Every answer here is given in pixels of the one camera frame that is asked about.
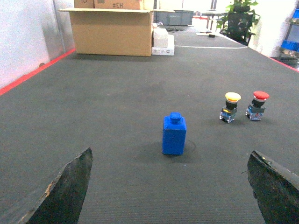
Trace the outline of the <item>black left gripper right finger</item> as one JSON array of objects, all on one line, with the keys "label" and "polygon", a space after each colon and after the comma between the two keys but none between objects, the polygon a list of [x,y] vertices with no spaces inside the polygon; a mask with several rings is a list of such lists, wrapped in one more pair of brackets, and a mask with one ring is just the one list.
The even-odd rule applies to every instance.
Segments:
[{"label": "black left gripper right finger", "polygon": [[299,222],[299,176],[259,151],[252,151],[248,181],[267,224]]}]

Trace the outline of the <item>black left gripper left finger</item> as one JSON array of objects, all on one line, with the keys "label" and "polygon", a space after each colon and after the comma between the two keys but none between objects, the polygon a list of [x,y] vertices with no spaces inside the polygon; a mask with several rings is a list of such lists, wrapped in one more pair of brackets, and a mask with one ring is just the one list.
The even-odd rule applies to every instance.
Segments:
[{"label": "black left gripper left finger", "polygon": [[2,224],[76,224],[87,193],[91,148],[66,163],[46,189],[38,189],[0,216]]}]

